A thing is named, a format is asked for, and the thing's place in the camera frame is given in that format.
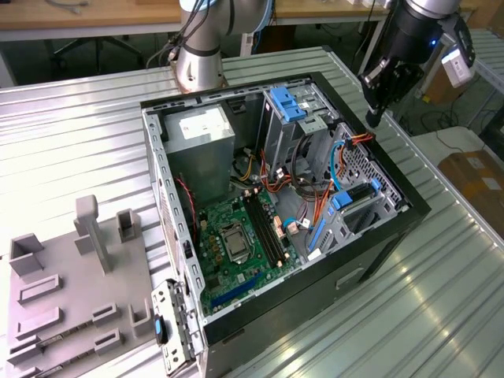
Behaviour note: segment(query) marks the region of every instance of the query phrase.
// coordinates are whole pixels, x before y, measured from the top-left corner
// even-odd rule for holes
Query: red cable
[[[193,225],[193,243],[196,243],[196,210],[195,210],[195,203],[192,200],[191,197],[191,192],[189,191],[189,188],[186,186],[186,184],[181,180],[175,178],[176,182],[179,183],[183,189],[186,192],[187,197],[189,198],[189,202],[191,203],[191,212],[192,212],[192,225]]]

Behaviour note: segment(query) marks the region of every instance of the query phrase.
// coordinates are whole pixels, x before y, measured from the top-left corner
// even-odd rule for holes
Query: motherboard
[[[266,192],[229,199],[201,210],[198,260],[206,288],[205,315],[239,301],[301,261],[285,234],[277,232],[274,205]]]

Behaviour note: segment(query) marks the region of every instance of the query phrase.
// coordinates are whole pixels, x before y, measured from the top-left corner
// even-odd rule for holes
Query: power cable
[[[366,23],[368,23],[371,20],[371,15],[372,15],[372,11],[375,8],[375,3],[376,3],[376,0],[372,0],[371,9],[369,10],[368,20],[366,21]],[[355,62],[355,58],[357,57],[357,54],[361,51],[362,47],[365,45],[365,42],[367,41],[367,39],[371,35],[371,30],[372,30],[372,28],[369,28],[369,30],[366,34],[366,37],[362,41],[361,45],[355,50],[354,56],[352,57],[352,62],[350,63],[350,70],[354,67],[354,62]]]

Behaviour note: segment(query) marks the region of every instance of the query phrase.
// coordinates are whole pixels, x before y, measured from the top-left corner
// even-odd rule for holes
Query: blue latch
[[[340,210],[346,205],[351,204],[353,201],[354,200],[345,191],[339,191],[332,196],[332,204],[334,205],[336,210]]]
[[[376,193],[381,189],[381,182],[377,179],[371,179],[371,186],[375,190]]]
[[[298,106],[294,96],[286,87],[273,88],[269,93],[287,122],[306,117],[306,112]]]

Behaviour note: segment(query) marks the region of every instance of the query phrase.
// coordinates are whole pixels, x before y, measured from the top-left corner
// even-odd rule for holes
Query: metal work table
[[[468,127],[499,91],[504,95],[504,40],[486,29],[471,30],[476,50],[475,70],[494,88],[468,122]]]
[[[356,79],[321,48],[227,59],[224,68],[230,84],[321,71],[361,119],[367,110]],[[175,93],[168,69],[0,91],[2,253],[11,236],[71,231],[74,198],[94,193],[99,220],[125,207],[140,213],[158,284],[169,263],[138,102]],[[502,376],[504,242],[389,116],[376,133],[432,212],[376,276],[230,376]],[[154,341],[85,376],[139,374],[164,376]]]

